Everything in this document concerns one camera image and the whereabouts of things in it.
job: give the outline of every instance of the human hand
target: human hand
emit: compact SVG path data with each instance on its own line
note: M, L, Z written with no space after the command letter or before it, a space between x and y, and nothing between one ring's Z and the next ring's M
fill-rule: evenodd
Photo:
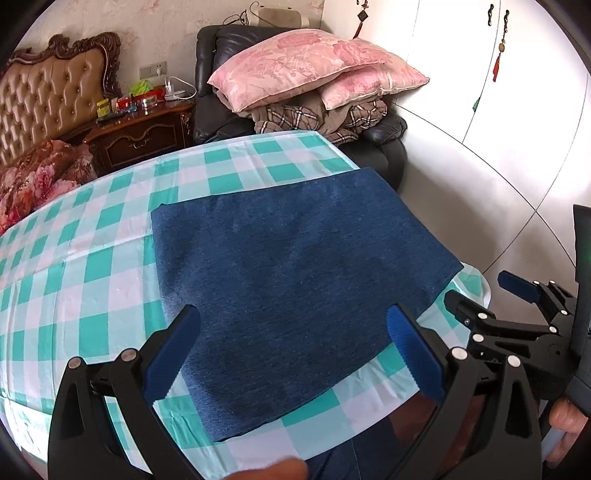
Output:
M566 433L546 459L550 467L558 465L564 459L585 428L587 420L588 418L566 398L561 398L554 404L550 411L550 425Z
M225 480L306 480L307 477L306 463L296 458L288 458L260 470L233 473Z

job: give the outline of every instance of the red tassel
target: red tassel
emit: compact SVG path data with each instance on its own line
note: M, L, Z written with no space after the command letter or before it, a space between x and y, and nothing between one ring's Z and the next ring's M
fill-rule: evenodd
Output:
M353 37L353 40L359 36L362 28L363 28L363 22L359 22L359 27L357 28L357 32L355 32L355 36Z
M496 82L496 77L499 74L499 64L501 63L501 54L496 58L495 68L492 69L492 81Z

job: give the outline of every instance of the headboard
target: headboard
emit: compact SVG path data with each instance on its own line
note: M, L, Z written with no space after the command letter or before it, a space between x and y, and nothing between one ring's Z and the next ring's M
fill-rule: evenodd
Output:
M96 118L96 102L121 96L119 36L69 41L54 35L41 53L17 50L0 70L0 165L47 138L66 140Z

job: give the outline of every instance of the white screw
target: white screw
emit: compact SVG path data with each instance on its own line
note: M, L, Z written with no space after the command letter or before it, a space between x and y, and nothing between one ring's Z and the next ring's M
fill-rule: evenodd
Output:
M455 347L452 349L452 357L456 360L465 360L468 358L468 352L466 352L463 348Z
M70 358L70 361L68 362L68 367L74 370L75 368L78 368L81 364L82 358L80 358L79 356L75 356L74 358Z
M519 357L515 355L509 355L507 357L507 363L509 363L510 366L517 368L521 365L521 360L519 360Z
M121 359L124 362L131 362L138 356L138 351L135 348L128 348L121 353Z

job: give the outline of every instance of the table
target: table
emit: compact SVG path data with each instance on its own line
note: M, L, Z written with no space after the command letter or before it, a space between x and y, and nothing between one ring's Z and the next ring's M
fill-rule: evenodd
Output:
M240 190L356 169L315 132L280 132L201 145L103 177L57 199L0 237L0 419L16 443L47 459L55 395L68 359L110 361L165 328L150 211ZM465 265L448 288L488 304L490 290ZM445 311L443 293L418 319L449 346L469 331ZM206 479L287 455L310 458L354 437L417 387L393 345L331 390L242 437L212 444L182 377L155 404L172 438ZM115 429L141 459L116 403Z
M192 145L188 100L161 102L145 111L106 121L85 136L101 175Z

